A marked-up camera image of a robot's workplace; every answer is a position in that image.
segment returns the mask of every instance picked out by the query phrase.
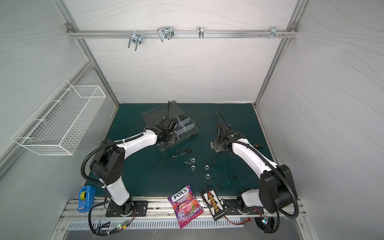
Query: pegboard rail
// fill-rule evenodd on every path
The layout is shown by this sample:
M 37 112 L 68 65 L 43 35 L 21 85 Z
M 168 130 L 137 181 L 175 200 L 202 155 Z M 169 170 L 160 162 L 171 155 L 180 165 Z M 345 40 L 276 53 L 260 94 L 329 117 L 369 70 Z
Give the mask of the pegboard rail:
M 153 31 L 68 31 L 70 38 L 130 38 L 132 33 L 145 38 L 159 38 L 156 30 Z M 172 38 L 201 38 L 198 30 L 174 30 Z M 297 31 L 276 30 L 275 38 L 296 38 Z M 270 38 L 271 30 L 204 30 L 204 38 Z

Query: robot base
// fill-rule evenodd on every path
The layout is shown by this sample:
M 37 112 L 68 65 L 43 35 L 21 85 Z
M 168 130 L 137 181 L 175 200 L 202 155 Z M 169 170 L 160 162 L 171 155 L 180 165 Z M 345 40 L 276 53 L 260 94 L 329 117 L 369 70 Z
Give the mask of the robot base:
M 147 215 L 148 201 L 132 201 L 132 208 L 128 211 L 127 216 L 121 215 L 121 210 L 113 202 L 110 202 L 108 205 L 107 212 L 105 213 L 106 217 L 133 217 L 135 212 L 132 211 L 136 208 L 136 217 L 144 217 Z

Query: white wire basket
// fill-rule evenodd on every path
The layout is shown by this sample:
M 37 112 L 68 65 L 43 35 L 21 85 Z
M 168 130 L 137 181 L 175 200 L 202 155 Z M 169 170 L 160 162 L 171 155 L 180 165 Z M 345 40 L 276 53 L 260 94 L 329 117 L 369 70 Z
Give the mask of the white wire basket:
M 37 155 L 73 155 L 106 96 L 99 86 L 63 84 L 12 136 L 13 142 Z

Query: fox's berries candy bag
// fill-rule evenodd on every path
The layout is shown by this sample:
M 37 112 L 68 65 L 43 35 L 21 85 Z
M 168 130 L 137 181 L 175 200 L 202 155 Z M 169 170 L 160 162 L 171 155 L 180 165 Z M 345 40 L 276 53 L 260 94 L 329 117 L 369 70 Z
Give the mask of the fox's berries candy bag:
M 178 191 L 176 194 L 168 198 L 172 204 L 173 209 L 179 222 L 180 228 L 187 225 L 192 219 L 196 218 L 204 212 L 199 202 L 193 195 L 191 186 L 188 185 L 185 188 Z

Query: white fabric wall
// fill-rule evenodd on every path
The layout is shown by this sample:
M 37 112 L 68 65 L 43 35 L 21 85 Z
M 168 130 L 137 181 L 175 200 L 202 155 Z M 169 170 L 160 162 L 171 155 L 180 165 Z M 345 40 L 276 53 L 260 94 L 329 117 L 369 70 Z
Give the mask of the white fabric wall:
M 313 239 L 384 238 L 384 2 L 310 0 L 259 105 Z
M 86 62 L 51 0 L 0 2 L 0 156 L 19 127 Z M 102 85 L 94 72 L 81 84 Z M 114 110 L 108 97 L 73 156 L 24 150 L 0 180 L 0 239 L 49 238 L 84 183 L 82 159 L 104 139 Z
M 296 0 L 65 0 L 81 30 L 285 29 Z M 251 103 L 280 40 L 128 39 L 87 43 L 121 103 Z

